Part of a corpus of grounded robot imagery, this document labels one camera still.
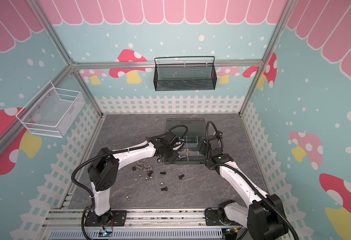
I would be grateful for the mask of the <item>grey transparent organizer box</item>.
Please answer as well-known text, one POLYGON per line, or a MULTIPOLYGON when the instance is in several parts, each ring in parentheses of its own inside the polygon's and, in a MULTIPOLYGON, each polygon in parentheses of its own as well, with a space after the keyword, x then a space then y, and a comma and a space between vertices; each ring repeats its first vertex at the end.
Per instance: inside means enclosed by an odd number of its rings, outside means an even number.
POLYGON ((205 156, 199 152, 199 149, 205 140, 205 119, 168 118, 166 120, 166 130, 177 125, 185 125, 188 127, 186 135, 182 138, 184 145, 180 151, 177 152, 177 159, 163 159, 162 161, 166 165, 203 165, 205 163, 205 156))

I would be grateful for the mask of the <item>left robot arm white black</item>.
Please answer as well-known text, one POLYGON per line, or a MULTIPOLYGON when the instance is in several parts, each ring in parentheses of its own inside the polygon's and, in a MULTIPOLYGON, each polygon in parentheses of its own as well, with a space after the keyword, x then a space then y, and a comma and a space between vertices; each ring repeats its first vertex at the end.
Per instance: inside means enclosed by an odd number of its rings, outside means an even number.
POLYGON ((95 226, 111 224, 114 217, 109 202, 110 188, 116 181, 118 171, 127 165, 152 157, 173 163, 179 158, 178 152, 184 146, 183 138, 187 132, 186 125, 176 125, 163 134, 146 137, 144 142, 132 147, 113 151, 103 148, 96 157, 75 168, 71 174, 72 183, 87 191, 91 199, 91 205, 84 209, 82 225, 85 224, 85 220, 95 226), (76 174, 86 165, 89 165, 90 188, 76 180, 76 174))

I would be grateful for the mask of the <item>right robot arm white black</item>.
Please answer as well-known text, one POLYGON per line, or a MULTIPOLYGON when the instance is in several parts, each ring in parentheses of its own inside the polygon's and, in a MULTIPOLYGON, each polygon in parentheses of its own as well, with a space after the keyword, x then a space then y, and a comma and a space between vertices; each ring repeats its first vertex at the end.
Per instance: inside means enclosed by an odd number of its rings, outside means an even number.
POLYGON ((208 121, 200 147, 200 153, 205 156, 205 166, 230 183, 246 204, 243 207, 236 202, 223 203, 218 210, 224 220, 246 227, 254 240, 276 240, 288 233, 297 240, 298 233, 287 219, 280 197, 269 195, 255 185, 234 159, 223 152, 223 146, 222 132, 208 121))

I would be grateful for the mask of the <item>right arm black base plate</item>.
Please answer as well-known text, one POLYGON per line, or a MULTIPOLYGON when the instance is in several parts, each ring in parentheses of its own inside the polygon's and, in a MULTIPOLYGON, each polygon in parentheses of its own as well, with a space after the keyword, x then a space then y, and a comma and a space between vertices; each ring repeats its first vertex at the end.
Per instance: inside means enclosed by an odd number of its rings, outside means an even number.
POLYGON ((207 226, 247 226, 247 215, 238 209, 212 209, 204 210, 205 223, 207 226))

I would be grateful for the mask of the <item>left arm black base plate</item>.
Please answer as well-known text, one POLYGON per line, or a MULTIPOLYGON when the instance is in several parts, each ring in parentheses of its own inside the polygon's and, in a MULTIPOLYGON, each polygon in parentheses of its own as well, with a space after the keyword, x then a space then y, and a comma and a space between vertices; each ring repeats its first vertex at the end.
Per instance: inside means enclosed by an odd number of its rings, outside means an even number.
POLYGON ((85 214, 85 227, 124 227, 127 211, 109 210, 102 216, 98 216, 95 212, 85 214))

